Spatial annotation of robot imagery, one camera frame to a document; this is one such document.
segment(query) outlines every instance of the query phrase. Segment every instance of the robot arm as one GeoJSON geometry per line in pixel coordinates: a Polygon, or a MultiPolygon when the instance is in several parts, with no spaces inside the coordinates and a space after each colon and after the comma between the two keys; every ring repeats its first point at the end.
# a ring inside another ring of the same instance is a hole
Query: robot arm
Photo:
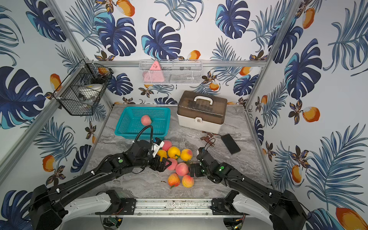
{"type": "MultiPolygon", "coordinates": [[[[56,229],[63,221],[94,212],[115,213],[120,210],[121,200],[114,190],[94,197],[77,198],[100,184],[132,172],[134,168],[143,170],[149,167],[163,172],[171,165],[166,158],[160,161],[160,157],[156,157],[158,149],[163,146],[160,139],[137,141],[138,137],[126,152],[107,155],[95,169],[79,177],[51,188],[45,185],[35,188],[29,208],[33,229],[56,229]]],[[[197,159],[208,179],[237,190],[232,191],[221,204],[228,213],[237,210],[251,214],[273,225],[275,230],[303,228],[306,214],[292,192],[286,190],[280,193],[269,189],[244,176],[231,165],[219,164],[203,148],[198,151],[197,159]]]]}
{"type": "Polygon", "coordinates": [[[227,163],[219,164],[207,150],[199,148],[197,159],[202,173],[214,183],[222,183],[237,191],[225,198],[224,209],[253,216],[273,225],[275,230],[301,230],[307,215],[295,195],[267,188],[241,174],[227,163]]]}

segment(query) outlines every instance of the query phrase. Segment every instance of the brown translucent lid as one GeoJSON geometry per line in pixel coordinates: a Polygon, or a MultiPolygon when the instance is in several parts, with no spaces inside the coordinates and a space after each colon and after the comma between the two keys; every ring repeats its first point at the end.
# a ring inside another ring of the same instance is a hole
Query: brown translucent lid
{"type": "Polygon", "coordinates": [[[184,91],[178,104],[178,115],[196,118],[216,124],[225,120],[227,100],[192,91],[184,91]]]}

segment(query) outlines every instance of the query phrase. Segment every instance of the toolbox handle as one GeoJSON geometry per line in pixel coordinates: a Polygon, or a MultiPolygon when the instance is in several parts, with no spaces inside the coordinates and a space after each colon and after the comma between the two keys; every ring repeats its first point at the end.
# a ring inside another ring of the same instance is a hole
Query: toolbox handle
{"type": "Polygon", "coordinates": [[[207,101],[209,101],[209,104],[210,104],[210,105],[212,105],[212,104],[213,104],[213,100],[212,100],[211,98],[208,98],[208,97],[205,97],[205,96],[196,96],[196,97],[194,98],[194,101],[196,102],[196,101],[197,101],[197,99],[207,100],[207,101]]]}

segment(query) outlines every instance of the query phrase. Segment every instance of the white wire basket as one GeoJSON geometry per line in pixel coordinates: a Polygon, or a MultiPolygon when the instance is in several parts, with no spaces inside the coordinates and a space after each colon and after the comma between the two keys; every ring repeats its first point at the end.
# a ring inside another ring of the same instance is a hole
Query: white wire basket
{"type": "Polygon", "coordinates": [[[195,85],[202,79],[202,60],[140,60],[143,84],[146,85],[195,85]],[[158,61],[161,70],[150,70],[158,61]]]}

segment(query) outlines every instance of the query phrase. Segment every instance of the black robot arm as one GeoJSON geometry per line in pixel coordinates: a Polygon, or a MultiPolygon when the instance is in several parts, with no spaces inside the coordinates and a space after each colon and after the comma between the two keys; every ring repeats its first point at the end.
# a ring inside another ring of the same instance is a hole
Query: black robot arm
{"type": "Polygon", "coordinates": [[[107,155],[95,169],[79,177],[51,188],[45,185],[35,188],[29,209],[33,229],[56,229],[68,214],[64,209],[66,205],[89,190],[132,172],[134,168],[143,170],[150,167],[159,172],[164,171],[171,162],[166,158],[160,161],[159,156],[152,155],[152,145],[159,148],[160,143],[158,138],[152,144],[144,140],[136,141],[128,151],[107,155]]]}
{"type": "Polygon", "coordinates": [[[263,186],[227,163],[218,163],[204,148],[199,148],[197,159],[202,172],[214,183],[222,183],[253,199],[270,213],[275,230],[302,230],[307,215],[295,195],[263,186]]]}

